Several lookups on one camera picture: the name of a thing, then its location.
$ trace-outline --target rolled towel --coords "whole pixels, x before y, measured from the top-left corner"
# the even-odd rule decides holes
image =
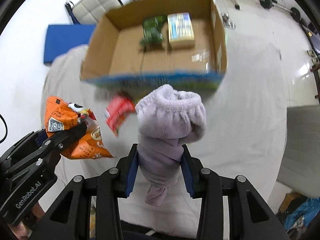
[[[138,158],[151,184],[146,203],[160,206],[167,189],[177,183],[183,144],[199,141],[206,130],[201,97],[163,85],[136,105]]]

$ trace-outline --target snack bag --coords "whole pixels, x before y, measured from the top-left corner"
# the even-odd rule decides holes
[[[87,133],[61,154],[69,159],[112,158],[111,153],[103,146],[100,127],[90,109],[75,103],[68,104],[54,96],[47,99],[44,123],[48,137],[82,122],[87,125]]]
[[[106,107],[104,116],[106,124],[113,134],[118,136],[119,128],[129,113],[135,112],[134,104],[126,95],[116,95]]]

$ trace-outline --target qr code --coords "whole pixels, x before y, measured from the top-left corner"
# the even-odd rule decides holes
[[[48,132],[63,131],[63,122],[50,118],[48,122]]]

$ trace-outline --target cardboard box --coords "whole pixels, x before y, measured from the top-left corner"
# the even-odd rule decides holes
[[[287,210],[287,208],[289,207],[290,203],[299,197],[302,197],[302,195],[297,192],[287,193],[285,195],[284,200],[282,201],[281,206],[279,207],[279,211],[281,213],[284,213]]]
[[[158,15],[188,12],[195,46],[173,50],[168,24],[164,43],[144,51],[142,21]],[[224,26],[213,0],[138,0],[101,17],[89,43],[81,79],[98,86],[217,89],[227,68]]]

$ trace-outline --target blue mat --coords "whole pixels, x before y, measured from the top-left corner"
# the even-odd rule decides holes
[[[53,60],[69,49],[88,44],[95,25],[49,25],[44,46],[43,62]]]

